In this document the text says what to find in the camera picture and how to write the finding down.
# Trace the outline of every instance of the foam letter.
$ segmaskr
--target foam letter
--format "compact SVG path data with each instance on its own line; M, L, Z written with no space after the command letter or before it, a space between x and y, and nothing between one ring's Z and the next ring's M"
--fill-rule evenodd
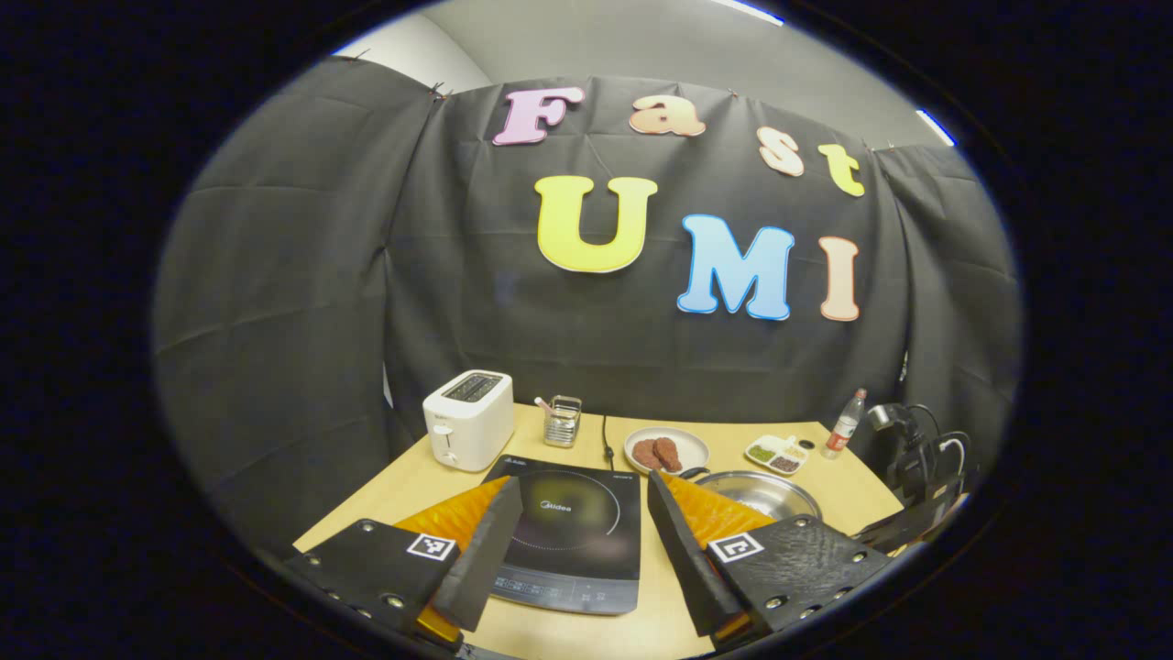
M819 238L819 246L827 252L827 299L819 308L832 320L855 320L860 307L855 306L854 259L860 249L835 236Z
M647 197L658 186L646 178L619 177L606 184L619 196L615 238L605 245L585 243L578 233L583 195L595 188L585 176L547 176L534 189L542 195L537 213L537 246L558 267L578 272L611 272L636 260L644 249Z
M860 163L847 155L842 144L820 144L819 152L827 156L830 178L839 189L855 197L863 196L863 184L852 178L852 170L860 169Z
M494 144L523 144L545 140L545 131L537 127L537 120L544 118L545 125L555 125L567 115L567 101L577 103L586 97L578 87L560 87L556 89L527 89L514 91L509 98L509 116L504 129L493 138ZM547 104L542 101L554 98Z
M787 132L775 130L768 125L758 129L758 142L761 147L758 152L761 159L772 169L791 176L802 176L802 158L799 157L799 145Z
M705 131L705 124L697 118L697 107L679 96L644 96L631 104L636 114L629 123L639 132L676 132L691 137Z
M696 313L717 311L712 293L716 278L730 313L741 307L750 286L757 284L745 306L750 315L782 320L791 314L786 304L786 258L794 236L789 231L762 226L743 257L724 219L689 215L684 227L692 233L692 272L689 290L676 300L678 307Z

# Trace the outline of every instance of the plastic bottle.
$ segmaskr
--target plastic bottle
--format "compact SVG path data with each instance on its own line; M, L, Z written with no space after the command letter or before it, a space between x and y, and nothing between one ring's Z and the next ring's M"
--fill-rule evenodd
M852 435L855 434L855 428L860 426L860 420L863 420L863 400L868 396L868 392L863 388L855 390L855 396L852 401L847 402L843 407L843 413L839 414L839 422L835 423L835 429L830 433L830 437L827 438L827 444L822 448L822 457L828 461L835 461L839 455L847 447L847 441L852 440Z

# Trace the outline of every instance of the metal bowl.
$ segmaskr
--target metal bowl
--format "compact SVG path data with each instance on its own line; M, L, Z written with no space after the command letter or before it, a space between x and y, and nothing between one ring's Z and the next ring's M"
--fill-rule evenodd
M740 470L717 472L697 481L697 485L740 502L774 520L802 515L822 520L819 504L811 494L773 475Z

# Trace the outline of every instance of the white plate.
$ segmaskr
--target white plate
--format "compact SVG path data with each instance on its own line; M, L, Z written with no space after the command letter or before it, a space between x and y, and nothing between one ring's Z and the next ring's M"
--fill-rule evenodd
M628 436L628 442L623 444L623 454L628 456L628 463L644 475L647 474L647 469L640 465L639 462L631 456L631 450L636 447L636 443L639 441L646 441L647 438L667 438L676 443L676 454L680 460L680 470L678 472L660 470L662 472L679 475L685 470L704 468L705 464L708 463L708 445L706 445L704 441L697 436L693 436L687 431L672 429L671 427L649 427L647 429L640 429Z
M768 462L758 461L757 458L750 456L750 450L753 449L753 448L755 448L755 447L760 447L760 448L762 448L765 450L772 451L775 455L782 454L782 455L786 456L786 458L789 458L791 461L794 461L795 463L798 463L799 467L795 468L792 472L785 472L782 470L779 470L779 469L774 468ZM750 447L745 448L745 457L748 458L750 461L757 463L758 465L761 465L766 470L769 470L772 472L778 472L779 475L789 477L789 476L794 475L795 472L798 472L799 470L801 470L804 465L806 465L807 458L811 457L811 453L808 453L807 450L800 448L799 443L798 443L798 440L794 436L791 436L789 438L786 438L785 441L782 438L779 438L778 436L762 436L762 437L758 438L757 441L752 442L750 444ZM772 457L769 457L769 461L773 461L774 458L777 458L777 457L772 456Z

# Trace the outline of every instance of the blue letter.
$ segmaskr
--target blue letter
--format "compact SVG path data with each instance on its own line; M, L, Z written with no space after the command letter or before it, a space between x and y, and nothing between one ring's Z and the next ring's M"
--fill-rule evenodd
M791 314L786 304L786 257L794 246L794 236L789 231L762 226L743 257L724 219L689 215L684 227L692 233L692 273L689 290L676 299L678 307L696 313L717 311L712 293L716 275L730 313L741 307L750 286L757 281L753 298L745 306L750 315L782 320Z

